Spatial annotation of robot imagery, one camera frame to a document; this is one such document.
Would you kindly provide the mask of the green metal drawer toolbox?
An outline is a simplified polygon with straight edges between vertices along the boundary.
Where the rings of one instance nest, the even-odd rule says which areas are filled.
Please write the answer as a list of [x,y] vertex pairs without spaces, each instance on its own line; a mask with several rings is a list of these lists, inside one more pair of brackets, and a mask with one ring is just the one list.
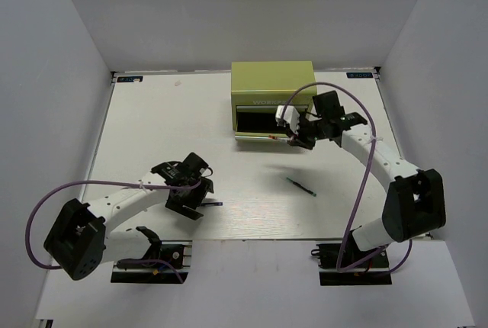
[[285,137],[285,129],[275,120],[278,106],[293,97],[291,106],[300,113],[310,112],[317,87],[294,93],[315,81],[310,61],[233,62],[230,97],[235,139],[268,142],[271,136]]

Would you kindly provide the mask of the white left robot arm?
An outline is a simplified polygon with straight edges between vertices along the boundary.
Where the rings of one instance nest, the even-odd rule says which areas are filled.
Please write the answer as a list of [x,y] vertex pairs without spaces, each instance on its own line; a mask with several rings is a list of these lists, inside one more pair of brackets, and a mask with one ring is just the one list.
[[118,183],[119,191],[95,201],[74,198],[61,208],[44,242],[44,249],[69,277],[79,281],[100,264],[120,269],[176,270],[174,254],[162,253],[158,234],[146,226],[119,226],[157,204],[191,220],[214,184],[211,168],[196,153],[179,161],[160,163],[136,183]]

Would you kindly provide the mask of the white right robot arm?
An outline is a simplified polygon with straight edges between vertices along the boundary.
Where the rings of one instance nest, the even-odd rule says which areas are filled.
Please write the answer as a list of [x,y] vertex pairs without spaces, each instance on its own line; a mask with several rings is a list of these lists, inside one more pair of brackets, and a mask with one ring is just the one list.
[[439,172],[422,170],[401,158],[377,135],[372,116],[367,111],[346,113],[335,91],[314,96],[313,105],[313,121],[290,103],[276,110],[276,122],[285,129],[288,144],[311,150],[317,141],[329,140],[364,165],[354,212],[370,177],[377,179],[386,192],[379,218],[357,228],[347,223],[336,260],[340,272],[365,264],[391,243],[411,240],[446,224],[445,192]]

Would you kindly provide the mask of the purple pen refill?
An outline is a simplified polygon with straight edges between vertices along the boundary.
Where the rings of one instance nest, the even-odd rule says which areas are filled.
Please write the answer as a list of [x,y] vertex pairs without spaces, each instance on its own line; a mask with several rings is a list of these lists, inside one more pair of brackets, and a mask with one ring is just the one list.
[[201,204],[201,207],[215,207],[215,206],[223,206],[223,202],[204,202]]

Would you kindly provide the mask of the black logo sticker right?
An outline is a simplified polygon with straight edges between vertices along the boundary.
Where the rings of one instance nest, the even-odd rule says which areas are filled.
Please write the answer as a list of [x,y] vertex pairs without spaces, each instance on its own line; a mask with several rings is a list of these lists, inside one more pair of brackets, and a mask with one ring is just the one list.
[[347,72],[348,79],[373,79],[374,74],[372,72]]

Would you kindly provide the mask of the black logo sticker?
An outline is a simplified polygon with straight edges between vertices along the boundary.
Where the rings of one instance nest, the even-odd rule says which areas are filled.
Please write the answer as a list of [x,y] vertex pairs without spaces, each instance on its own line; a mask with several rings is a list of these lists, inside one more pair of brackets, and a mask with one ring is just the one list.
[[134,82],[142,82],[143,76],[118,76],[117,83],[134,83]]
[[372,72],[347,72],[348,79],[373,79],[374,74]]

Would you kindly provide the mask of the green pen refill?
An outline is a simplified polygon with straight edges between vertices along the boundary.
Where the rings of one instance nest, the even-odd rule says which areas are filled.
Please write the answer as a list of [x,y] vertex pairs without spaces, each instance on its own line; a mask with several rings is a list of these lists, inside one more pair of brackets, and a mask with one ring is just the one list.
[[296,182],[294,181],[293,179],[289,178],[289,177],[286,177],[287,181],[289,181],[291,184],[293,184],[295,187],[301,189],[302,191],[305,191],[307,194],[313,196],[313,197],[316,197],[316,192],[308,189],[307,187],[303,186],[302,184],[300,184],[299,182]]

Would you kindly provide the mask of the black logo sticker left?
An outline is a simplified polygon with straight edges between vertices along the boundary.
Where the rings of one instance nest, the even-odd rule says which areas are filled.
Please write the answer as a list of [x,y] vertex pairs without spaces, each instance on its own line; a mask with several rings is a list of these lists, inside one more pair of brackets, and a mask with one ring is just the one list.
[[142,82],[143,76],[118,76],[117,83],[134,83],[134,82]]

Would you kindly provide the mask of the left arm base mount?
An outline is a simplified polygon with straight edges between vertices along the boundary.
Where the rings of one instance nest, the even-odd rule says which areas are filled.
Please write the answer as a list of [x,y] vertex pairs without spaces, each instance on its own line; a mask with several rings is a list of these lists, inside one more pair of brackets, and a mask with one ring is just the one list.
[[143,257],[115,262],[111,273],[111,283],[183,284],[190,272],[191,256],[192,242],[190,241],[153,243]]

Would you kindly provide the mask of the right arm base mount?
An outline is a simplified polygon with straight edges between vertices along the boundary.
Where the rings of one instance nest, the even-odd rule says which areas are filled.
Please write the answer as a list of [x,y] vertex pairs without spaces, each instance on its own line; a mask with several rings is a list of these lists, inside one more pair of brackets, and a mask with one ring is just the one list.
[[391,285],[390,263],[383,250],[372,259],[356,265],[345,272],[339,272],[336,261],[341,243],[316,244],[310,255],[318,262],[319,282],[326,287]]

